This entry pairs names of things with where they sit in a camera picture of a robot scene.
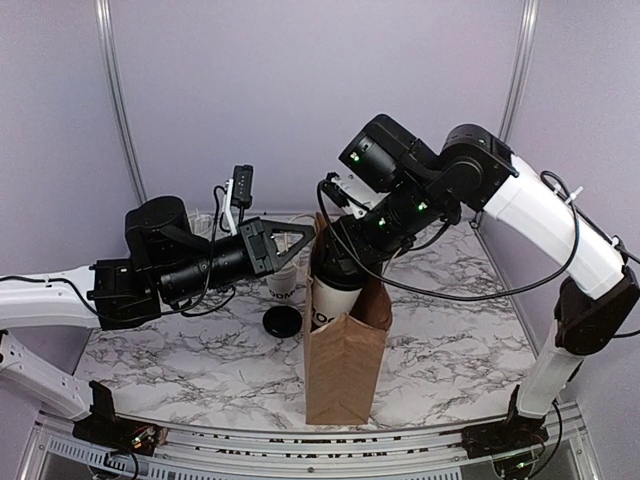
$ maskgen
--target purple wall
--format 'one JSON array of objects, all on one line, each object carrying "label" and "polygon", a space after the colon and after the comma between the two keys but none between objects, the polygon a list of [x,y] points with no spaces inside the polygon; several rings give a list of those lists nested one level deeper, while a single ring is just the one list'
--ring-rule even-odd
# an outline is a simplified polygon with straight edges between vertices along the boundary
[{"label": "purple wall", "polygon": [[252,163],[255,208],[314,209],[318,180],[379,112],[437,150],[459,123],[497,130],[521,12],[472,0],[114,0],[147,191],[210,208],[211,186]]},{"label": "purple wall", "polygon": [[[0,274],[74,268],[126,252],[134,207],[92,2],[0,1]],[[87,332],[16,329],[74,368]],[[0,385],[0,478],[15,478],[38,402]]]},{"label": "purple wall", "polygon": [[[511,146],[537,170],[551,169],[585,191],[578,203],[610,234],[640,252],[640,5],[542,2],[530,75]],[[512,285],[555,265],[495,222],[483,228]],[[557,284],[521,295],[541,344]],[[622,328],[640,328],[640,308]],[[585,362],[570,388],[590,431],[603,478],[638,478],[640,340],[614,340]]]}]

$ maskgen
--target black cup lid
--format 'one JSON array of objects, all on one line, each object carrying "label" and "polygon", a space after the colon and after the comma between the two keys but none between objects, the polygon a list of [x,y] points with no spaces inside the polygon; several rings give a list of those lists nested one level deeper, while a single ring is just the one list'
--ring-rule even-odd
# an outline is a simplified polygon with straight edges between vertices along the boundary
[{"label": "black cup lid", "polygon": [[293,337],[302,328],[302,315],[288,305],[277,305],[262,317],[264,329],[276,338]]}]

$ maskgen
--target wire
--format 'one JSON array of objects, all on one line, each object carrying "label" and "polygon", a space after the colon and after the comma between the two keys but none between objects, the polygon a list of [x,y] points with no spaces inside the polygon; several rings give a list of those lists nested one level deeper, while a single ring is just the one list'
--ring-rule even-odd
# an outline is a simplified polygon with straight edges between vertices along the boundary
[{"label": "wire", "polygon": [[216,204],[216,213],[214,215],[213,218],[213,231],[211,233],[211,248],[210,248],[210,252],[209,252],[209,259],[207,262],[208,268],[207,268],[207,276],[204,282],[204,287],[202,289],[202,292],[200,293],[200,295],[198,296],[197,300],[193,303],[188,303],[187,305],[178,308],[176,310],[167,310],[164,312],[160,312],[160,314],[149,314],[149,315],[142,315],[140,317],[134,317],[134,318],[128,318],[126,320],[122,320],[122,319],[114,319],[114,318],[110,318],[106,315],[103,315],[102,313],[98,312],[95,308],[93,308],[93,306],[91,306],[91,304],[85,300],[84,295],[80,292],[80,290],[78,289],[78,287],[75,285],[75,283],[73,283],[71,280],[69,280],[68,278],[64,278],[64,277],[54,277],[54,278],[29,278],[29,277],[23,277],[21,275],[8,275],[6,277],[0,277],[0,283],[1,282],[7,282],[7,281],[19,281],[19,282],[24,282],[24,283],[64,283],[66,285],[69,285],[71,287],[71,289],[74,291],[74,293],[76,294],[76,296],[78,297],[78,299],[80,300],[80,302],[82,303],[82,305],[84,305],[84,307],[89,310],[89,312],[91,312],[93,315],[95,315],[96,317],[98,317],[101,320],[107,321],[107,322],[113,322],[113,323],[134,323],[134,322],[143,322],[143,321],[147,321],[147,320],[153,320],[156,318],[162,318],[162,317],[167,317],[169,315],[176,315],[178,313],[184,313],[184,312],[188,312],[189,310],[193,310],[194,308],[196,308],[198,305],[200,305],[200,303],[202,303],[202,300],[204,299],[206,293],[207,293],[207,286],[209,285],[209,280],[211,279],[211,266],[213,263],[213,253],[214,253],[214,239],[216,237],[216,229],[217,229],[217,223],[218,223],[218,215],[220,214],[220,201],[218,200],[218,196],[216,195],[216,189],[217,188],[222,188],[219,185],[216,185],[216,188],[214,188],[213,190],[213,198],[215,200],[215,204]]},{"label": "wire", "polygon": [[540,458],[542,457],[542,455],[544,455],[544,452],[547,451],[547,446],[544,444],[544,439],[540,435],[536,433],[533,436],[536,440],[538,440],[538,443],[540,443],[540,446],[542,447],[542,451],[540,452],[540,455],[538,455],[538,458]]},{"label": "wire", "polygon": [[384,268],[382,269],[382,274],[384,275],[385,273],[387,273],[387,270],[389,269],[389,266],[391,265],[391,262],[393,262],[396,257],[398,255],[400,255],[400,252],[402,252],[402,248],[399,248],[398,250],[395,251],[395,253],[393,254],[393,256],[389,259],[389,261],[387,262],[387,264],[384,266]]},{"label": "wire", "polygon": [[626,255],[627,257],[629,257],[631,260],[633,260],[634,262],[636,262],[637,264],[640,265],[640,258],[638,258],[637,256],[635,256],[633,253],[631,253],[630,251],[626,250],[622,245],[617,244],[615,245],[613,248],[615,248],[616,250],[618,250],[620,253],[622,253],[623,255]]},{"label": "wire", "polygon": [[[222,185],[216,185],[215,187],[213,187],[213,195],[216,195],[216,192],[218,192],[219,190],[222,190],[222,193],[226,196],[227,195],[227,191],[225,190],[225,188]],[[220,221],[218,222],[218,227],[220,227],[220,230],[223,231],[224,233],[231,233],[231,229],[227,228],[223,225],[224,221],[224,212],[222,215],[220,215]]]},{"label": "wire", "polygon": [[220,310],[222,307],[224,307],[227,303],[229,303],[231,300],[233,300],[233,297],[236,296],[236,286],[235,285],[231,285],[231,295],[229,295],[227,298],[225,298],[222,303],[220,303],[219,305],[216,305],[215,307],[209,309],[209,310],[205,310],[204,312],[198,312],[198,313],[189,313],[189,312],[184,312],[182,314],[183,317],[187,317],[187,318],[195,318],[195,317],[202,317],[204,315],[209,315],[210,313],[213,312],[217,312],[218,310]]},{"label": "wire", "polygon": [[560,409],[558,408],[558,403],[555,400],[553,401],[553,403],[551,405],[553,406],[554,410],[556,411],[556,415],[558,416],[558,429],[559,429],[558,430],[558,441],[556,442],[556,446],[553,447],[553,450],[552,450],[551,454],[547,457],[547,459],[540,466],[540,468],[538,470],[536,470],[534,473],[532,473],[531,475],[529,475],[529,480],[532,480],[533,478],[535,478],[538,475],[540,475],[540,472],[542,472],[542,470],[544,470],[546,468],[546,466],[549,465],[549,462],[551,462],[551,460],[556,455],[556,453],[558,453],[558,449],[560,448],[560,444],[562,443],[562,433],[563,433],[562,415],[560,415]]},{"label": "wire", "polygon": [[637,337],[638,335],[640,335],[640,330],[636,330],[635,332],[629,332],[629,333],[618,333],[614,335],[613,338],[631,338],[631,337]]},{"label": "wire", "polygon": [[[554,192],[556,192],[556,195],[558,195],[558,197],[560,197],[561,200],[566,201],[567,198],[569,198],[569,194],[565,191],[564,193],[558,191],[558,188],[552,184],[549,180],[547,180],[544,177],[540,177],[540,179],[542,180],[542,183],[544,183],[547,187],[549,187],[549,189],[553,190]],[[582,210],[580,210],[580,208],[578,208],[576,206],[576,211],[578,212],[578,214],[582,217],[582,219],[589,224],[589,226],[591,228],[593,228],[595,230],[595,232],[600,235],[602,238],[604,238],[608,243],[612,243],[612,239],[609,235],[607,235],[607,233],[602,230],[593,220],[591,220],[591,218],[589,218],[589,216],[584,213]]]},{"label": "wire", "polygon": [[424,250],[425,248],[429,248],[431,245],[433,245],[438,240],[440,240],[440,237],[442,237],[442,235],[445,234],[445,232],[449,229],[450,226],[451,226],[451,224],[449,222],[443,223],[442,226],[440,227],[440,229],[435,233],[435,235],[433,237],[431,237],[429,240],[427,240],[422,245],[410,248],[409,251],[410,252],[418,252],[420,250]]},{"label": "wire", "polygon": [[[545,170],[544,172],[542,172],[540,174],[540,176],[541,176],[541,178],[544,178],[544,177],[553,178],[554,180],[556,180],[560,184],[560,186],[564,190],[565,194],[567,196],[570,195],[569,189],[566,186],[566,184],[564,183],[564,181],[562,180],[562,178],[560,178],[555,173]],[[318,186],[317,186],[317,189],[316,189],[316,195],[317,195],[317,198],[318,198],[318,204],[320,206],[320,211],[322,212],[322,216],[323,216],[325,222],[327,223],[327,228],[329,229],[329,232],[331,233],[332,237],[346,251],[346,253],[349,255],[349,257],[351,257],[351,259],[355,262],[355,264],[358,267],[360,267],[360,269],[362,269],[364,272],[368,273],[373,278],[376,278],[376,279],[380,280],[381,282],[386,283],[387,285],[391,285],[392,287],[400,288],[400,289],[403,289],[403,290],[406,290],[406,291],[409,291],[409,292],[417,293],[417,294],[420,294],[420,295],[426,295],[426,296],[434,297],[434,298],[440,298],[440,299],[443,299],[443,300],[451,300],[451,301],[455,301],[455,302],[482,302],[482,301],[486,301],[486,300],[494,300],[496,298],[503,298],[503,297],[507,297],[507,296],[510,296],[510,295],[517,295],[517,294],[520,294],[520,293],[524,293],[524,292],[528,292],[530,290],[533,290],[534,288],[538,288],[541,285],[544,285],[544,284],[556,279],[560,275],[562,275],[562,273],[564,273],[567,270],[567,268],[569,268],[569,265],[571,265],[571,262],[573,262],[573,259],[575,258],[576,253],[578,252],[578,244],[579,244],[579,238],[580,238],[580,221],[579,221],[578,213],[576,211],[575,203],[572,201],[572,202],[569,203],[569,206],[570,206],[571,212],[573,214],[573,224],[574,224],[574,231],[575,231],[575,238],[574,238],[574,242],[573,242],[573,248],[571,249],[571,253],[569,254],[569,258],[564,263],[564,265],[562,265],[562,267],[560,267],[558,270],[556,270],[554,273],[552,273],[548,277],[545,277],[542,280],[538,280],[537,282],[531,283],[529,285],[525,285],[523,287],[515,288],[515,289],[512,289],[512,290],[506,290],[506,291],[503,291],[503,292],[489,293],[489,294],[486,294],[486,295],[479,295],[479,296],[474,296],[474,297],[464,297],[464,296],[459,296],[459,295],[451,295],[451,294],[448,294],[448,293],[441,293],[441,292],[436,292],[436,291],[432,291],[432,290],[425,290],[425,289],[422,289],[422,288],[414,287],[412,285],[407,285],[407,284],[404,284],[404,283],[400,283],[400,282],[397,282],[395,280],[391,280],[389,278],[386,278],[386,277],[384,277],[382,275],[378,275],[375,272],[372,272],[369,268],[367,268],[365,265],[362,264],[362,262],[360,261],[360,259],[357,256],[357,254],[354,253],[354,250],[352,248],[350,248],[349,246],[347,246],[345,241],[342,240],[342,238],[340,238],[340,236],[336,232],[334,226],[331,224],[331,219],[329,217],[329,214],[327,213],[327,208],[326,208],[326,206],[324,204],[324,199],[322,197],[322,195],[324,193],[322,191],[322,187],[324,186],[324,184],[326,182],[327,182],[326,180],[322,180],[322,181],[320,181],[318,183]],[[346,232],[346,230],[344,229],[344,226],[343,226],[343,231],[345,233],[345,237],[347,239],[349,239],[349,235]]]},{"label": "wire", "polygon": [[[131,477],[131,480],[138,480],[138,476],[140,475],[140,462],[138,461],[138,456],[130,448],[117,447],[117,450],[114,450],[112,452],[108,452],[104,457],[103,465],[105,467],[108,467],[109,465],[107,465],[107,462],[109,461],[109,458],[112,457],[113,455],[121,455],[121,454],[127,454],[127,455],[129,455],[131,457],[131,460],[133,460],[133,476]],[[102,476],[103,472],[104,473],[110,473],[110,472],[106,472],[104,470],[101,470],[100,472],[96,472],[94,470],[94,467],[92,467],[88,463],[85,464],[85,465],[87,466],[87,469],[89,470],[89,473],[91,475],[93,475],[94,479],[104,478]],[[119,474],[117,477],[115,477],[114,480],[120,480],[121,478],[123,478],[123,474]]]}]

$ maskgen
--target white paper cup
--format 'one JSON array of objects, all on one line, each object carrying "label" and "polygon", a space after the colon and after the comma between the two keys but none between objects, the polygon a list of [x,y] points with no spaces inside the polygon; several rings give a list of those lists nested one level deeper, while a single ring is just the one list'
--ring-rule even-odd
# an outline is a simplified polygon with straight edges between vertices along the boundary
[{"label": "white paper cup", "polygon": [[313,279],[312,290],[312,329],[322,327],[335,320],[342,313],[349,313],[360,295],[362,288],[357,290],[336,290],[319,280]]},{"label": "white paper cup", "polygon": [[297,283],[298,270],[291,262],[287,263],[276,273],[267,277],[269,295],[271,295],[271,298],[283,303],[290,303],[293,301],[293,295],[296,292]]}]

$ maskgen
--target black cable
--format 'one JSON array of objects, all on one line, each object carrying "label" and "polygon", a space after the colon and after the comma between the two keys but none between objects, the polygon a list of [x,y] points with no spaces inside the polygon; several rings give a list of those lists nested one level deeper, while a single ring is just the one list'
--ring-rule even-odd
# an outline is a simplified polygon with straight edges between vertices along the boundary
[{"label": "black cable", "polygon": [[[542,180],[542,183],[544,183],[547,187],[549,187],[550,190],[556,190],[556,186],[553,185],[549,180],[547,180],[544,177],[540,177],[540,179]],[[569,198],[569,195],[565,192],[564,194],[562,192],[557,192],[556,193],[558,195],[558,197],[560,197],[561,200],[567,200],[567,198]],[[589,216],[584,213],[582,210],[580,210],[580,208],[578,208],[576,206],[576,211],[578,212],[578,214],[580,215],[580,217],[582,217],[582,219],[591,227],[593,228],[593,230],[600,235],[603,239],[605,239],[607,241],[607,243],[611,243],[611,237],[609,235],[607,235],[607,233],[602,230],[593,220],[591,220],[591,218],[589,218]]]},{"label": "black cable", "polygon": [[521,472],[523,468],[525,468],[525,467],[527,467],[529,465],[532,465],[532,464],[533,464],[533,466],[531,467],[531,470],[533,470],[535,468],[535,464],[538,463],[538,461],[540,461],[540,459],[544,455],[544,452],[547,451],[547,446],[544,444],[544,440],[542,440],[541,436],[539,436],[539,435],[533,435],[533,436],[538,440],[538,443],[542,447],[542,451],[539,454],[537,454],[535,457],[533,457],[533,447],[531,447],[531,450],[529,451],[529,453],[531,453],[531,456],[533,458],[531,460],[528,460],[527,462],[519,463],[514,468],[510,468],[509,470],[503,470],[502,471],[503,475],[500,478],[505,478],[504,477],[505,475],[511,474],[513,472]]},{"label": "black cable", "polygon": [[[560,186],[564,190],[565,194],[567,196],[570,195],[569,188],[566,186],[566,184],[564,183],[562,178],[560,178],[555,173],[545,170],[544,172],[542,172],[540,174],[540,176],[542,178],[544,178],[544,177],[553,178],[554,180],[556,180],[560,184]],[[386,278],[386,277],[384,277],[382,275],[378,275],[375,272],[372,272],[370,269],[368,269],[365,265],[362,264],[362,262],[360,261],[360,259],[357,256],[357,254],[354,253],[354,251],[349,246],[347,246],[347,244],[342,240],[342,238],[340,238],[340,236],[337,234],[335,228],[331,224],[331,219],[329,217],[329,214],[327,213],[327,208],[326,208],[326,206],[324,204],[324,200],[322,198],[322,194],[323,194],[322,187],[324,186],[325,182],[327,182],[327,181],[326,180],[322,180],[321,182],[318,183],[318,186],[317,186],[317,189],[316,189],[316,194],[317,194],[317,198],[318,198],[318,204],[320,206],[320,211],[322,212],[322,216],[324,218],[324,221],[327,223],[327,228],[328,228],[329,232],[331,233],[331,235],[333,236],[333,238],[342,246],[342,248],[347,252],[349,257],[351,257],[351,259],[355,262],[355,264],[358,267],[360,267],[360,269],[362,269],[364,272],[366,272],[367,274],[369,274],[373,278],[376,278],[376,279],[380,280],[381,282],[386,283],[387,285],[391,285],[392,287],[400,288],[400,289],[403,289],[403,290],[406,290],[406,291],[409,291],[409,292],[417,293],[417,294],[420,294],[420,295],[427,295],[429,297],[434,297],[434,298],[440,298],[440,299],[443,299],[443,300],[451,300],[451,301],[455,301],[455,302],[481,302],[481,301],[486,301],[486,300],[494,300],[496,298],[503,298],[503,297],[507,297],[507,296],[510,296],[510,295],[517,295],[517,294],[520,294],[520,293],[524,293],[524,292],[528,292],[530,290],[533,290],[534,288],[538,288],[541,285],[544,285],[544,284],[556,279],[560,275],[562,275],[562,273],[564,273],[567,270],[567,268],[569,268],[569,265],[571,265],[571,262],[573,262],[573,259],[575,258],[576,253],[578,252],[578,243],[579,243],[579,239],[580,239],[580,221],[579,221],[579,217],[578,217],[578,212],[576,211],[575,203],[574,202],[570,202],[569,206],[570,206],[571,212],[573,214],[573,225],[574,225],[574,231],[575,231],[575,239],[574,239],[574,242],[573,242],[573,248],[571,249],[571,253],[569,254],[569,258],[564,263],[564,265],[562,265],[562,267],[560,267],[558,270],[556,270],[554,273],[552,273],[548,277],[545,277],[542,280],[538,280],[537,282],[531,283],[529,285],[525,285],[523,287],[515,288],[515,289],[512,289],[512,290],[506,290],[504,292],[496,292],[496,293],[489,293],[489,294],[486,294],[486,295],[479,295],[479,296],[475,296],[475,297],[462,297],[462,296],[459,296],[459,295],[450,295],[450,294],[447,294],[447,293],[435,292],[435,291],[432,291],[432,290],[425,290],[425,289],[417,288],[417,287],[414,287],[414,286],[411,286],[411,285],[406,285],[404,283],[400,283],[400,282],[397,282],[395,280],[391,280],[391,279]]]},{"label": "black cable", "polygon": [[96,317],[98,317],[101,320],[107,321],[107,322],[117,322],[117,323],[126,323],[126,322],[141,322],[141,321],[147,321],[147,320],[152,320],[152,319],[156,319],[156,318],[161,318],[161,317],[167,317],[169,315],[176,315],[178,313],[184,313],[184,312],[188,312],[189,310],[192,310],[194,308],[196,308],[198,305],[200,305],[200,303],[202,303],[202,300],[204,299],[206,293],[207,293],[207,286],[209,285],[209,280],[211,278],[211,266],[213,263],[213,253],[214,253],[214,239],[216,236],[216,228],[217,228],[217,221],[218,221],[218,215],[220,214],[220,201],[218,200],[218,197],[216,195],[216,189],[214,188],[213,191],[213,198],[215,200],[216,203],[216,213],[214,215],[214,221],[213,221],[213,231],[211,234],[211,249],[210,249],[210,253],[209,253],[209,259],[208,259],[208,268],[207,268],[207,276],[204,282],[204,287],[202,289],[202,292],[200,293],[200,295],[198,296],[197,300],[193,303],[189,303],[185,306],[183,306],[182,308],[178,308],[177,310],[167,310],[164,312],[160,312],[159,315],[155,315],[155,314],[149,314],[149,315],[142,315],[140,317],[135,317],[135,318],[128,318],[125,321],[121,320],[121,319],[113,319],[110,318],[106,315],[101,314],[100,312],[98,312],[95,308],[93,308],[91,306],[91,304],[85,300],[84,295],[82,295],[82,293],[80,292],[80,290],[78,289],[78,287],[68,278],[64,278],[64,277],[53,277],[53,278],[49,278],[49,279],[44,279],[44,278],[29,278],[29,277],[23,277],[21,275],[8,275],[6,277],[1,277],[0,278],[0,283],[1,282],[6,282],[6,281],[19,281],[19,282],[25,282],[25,283],[64,283],[66,285],[69,285],[72,290],[74,291],[74,293],[76,294],[76,296],[78,297],[78,299],[80,300],[80,302],[84,305],[84,307],[89,310],[89,312],[91,312],[93,315],[95,315]]},{"label": "black cable", "polygon": [[635,332],[629,332],[629,333],[617,333],[616,335],[613,336],[613,338],[631,338],[631,337],[637,337],[638,335],[640,335],[640,330],[636,330]]},{"label": "black cable", "polygon": [[420,250],[424,250],[425,248],[429,248],[431,245],[433,245],[438,240],[440,240],[440,237],[442,237],[442,235],[445,234],[445,232],[449,229],[450,226],[451,226],[451,224],[449,222],[443,223],[442,226],[440,227],[440,229],[435,233],[435,235],[433,237],[431,237],[429,240],[427,240],[422,245],[410,248],[409,251],[410,252],[418,252]]},{"label": "black cable", "polygon": [[138,476],[140,475],[140,462],[138,461],[138,456],[130,448],[119,448],[118,450],[114,450],[113,452],[108,453],[107,456],[105,456],[104,465],[107,467],[109,466],[107,465],[107,461],[109,460],[109,457],[113,455],[123,455],[123,454],[129,455],[133,460],[133,476],[131,477],[131,480],[138,480]]},{"label": "black cable", "polygon": [[[227,191],[224,189],[224,187],[222,185],[216,185],[215,187],[213,187],[213,195],[214,196],[216,196],[216,192],[218,192],[218,190],[222,190],[222,193],[224,195],[227,194]],[[218,222],[218,226],[220,227],[220,230],[223,231],[224,233],[231,233],[231,229],[225,227],[222,224],[223,221],[224,221],[224,212],[222,212],[222,215],[220,215],[220,221]]]},{"label": "black cable", "polygon": [[236,286],[235,285],[231,285],[231,295],[229,295],[227,298],[225,298],[222,303],[220,303],[219,305],[216,305],[215,307],[209,309],[209,310],[205,310],[204,312],[198,312],[198,313],[189,313],[189,312],[184,312],[182,314],[183,317],[187,317],[187,318],[195,318],[195,317],[202,317],[204,315],[209,315],[210,313],[213,312],[217,312],[218,310],[220,310],[222,307],[224,307],[227,303],[229,303],[231,300],[233,300],[233,297],[236,296]]},{"label": "black cable", "polygon": [[540,472],[542,472],[542,470],[544,470],[546,468],[547,465],[549,465],[549,462],[551,462],[551,460],[553,459],[553,457],[555,456],[555,454],[558,452],[558,449],[560,448],[560,444],[562,443],[562,433],[563,433],[563,427],[562,427],[562,415],[560,415],[560,409],[558,408],[557,402],[554,400],[553,403],[551,404],[554,408],[554,410],[556,411],[556,415],[558,416],[558,441],[556,442],[556,446],[553,447],[553,451],[551,452],[551,454],[547,457],[547,459],[544,461],[544,463],[540,466],[540,468],[538,470],[536,470],[535,472],[533,472],[531,475],[529,475],[529,480],[537,477],[538,475],[540,475]]},{"label": "black cable", "polygon": [[636,262],[637,264],[640,265],[640,258],[636,257],[633,253],[631,253],[630,251],[626,250],[622,245],[617,244],[617,245],[614,245],[613,248],[615,248],[620,253],[622,253],[623,255],[626,255],[631,260],[633,260],[634,262]]}]

